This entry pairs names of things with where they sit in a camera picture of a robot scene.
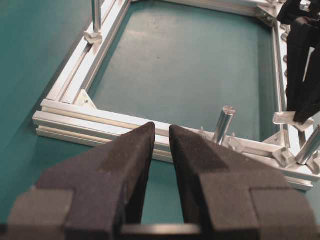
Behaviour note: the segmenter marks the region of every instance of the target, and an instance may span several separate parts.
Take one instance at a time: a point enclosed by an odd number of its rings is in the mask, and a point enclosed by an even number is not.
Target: teal mat
[[[161,1],[134,3],[89,91],[100,110],[263,141],[275,133],[271,31],[258,20]]]

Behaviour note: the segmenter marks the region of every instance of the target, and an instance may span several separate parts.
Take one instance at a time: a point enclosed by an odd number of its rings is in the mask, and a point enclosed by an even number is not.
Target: aluminum extrusion frame
[[[217,10],[232,14],[254,17],[258,6],[270,9],[275,14],[281,9],[282,3],[270,3],[266,0],[165,0],[166,2],[183,4],[193,7]],[[36,132],[39,136],[58,140],[97,146],[112,141],[115,137],[127,133],[151,120],[133,117],[114,112],[96,109],[91,99],[84,91],[88,91],[98,69],[115,38],[119,26],[124,19],[132,0],[108,0],[101,6],[102,42],[89,44],[81,38],[77,47],[56,79],[51,91],[41,103],[41,111],[33,116],[34,124],[38,126]],[[87,32],[93,32],[93,24]],[[280,23],[272,27],[272,45],[275,68],[275,93],[277,111],[282,111],[286,105],[285,76],[287,54],[286,42],[282,40],[284,33]],[[169,143],[170,124],[153,121],[155,123],[155,146],[153,158],[165,162],[172,162]],[[286,143],[290,151],[297,154],[303,142],[300,142],[298,131],[292,126],[285,125],[287,129]],[[305,132],[305,139],[312,134],[310,128]],[[212,139],[213,132],[201,132],[204,137]],[[295,164],[289,168],[281,168],[272,153],[281,149],[281,146],[257,141],[237,138],[244,146],[243,154],[264,162],[272,167],[279,168],[286,175],[288,182],[296,189],[309,190],[313,182],[320,176],[314,174],[306,165]]]

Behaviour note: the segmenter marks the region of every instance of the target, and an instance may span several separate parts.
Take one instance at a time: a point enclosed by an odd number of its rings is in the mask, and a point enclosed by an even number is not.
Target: silver bolt
[[[303,145],[296,156],[297,163],[305,165],[315,151],[320,147],[320,125],[316,127],[308,141]]]
[[[234,117],[236,110],[232,106],[224,106],[220,114],[218,123],[215,128],[215,132],[212,141],[221,145],[227,134],[232,118]]]
[[[101,33],[101,1],[100,0],[91,0],[92,3],[92,23],[93,31],[96,34]]]

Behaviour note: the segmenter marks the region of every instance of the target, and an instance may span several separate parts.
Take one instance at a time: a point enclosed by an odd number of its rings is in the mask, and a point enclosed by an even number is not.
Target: black foam pad
[[[214,239],[315,239],[307,200],[270,166],[170,126],[184,221]]]
[[[35,189],[17,198],[7,239],[23,239],[33,231],[39,239],[50,239],[43,231],[47,229],[50,235],[60,231],[54,234],[59,239],[105,240],[117,225],[140,223],[154,143],[150,122],[47,169]],[[19,219],[25,219],[23,230]]]

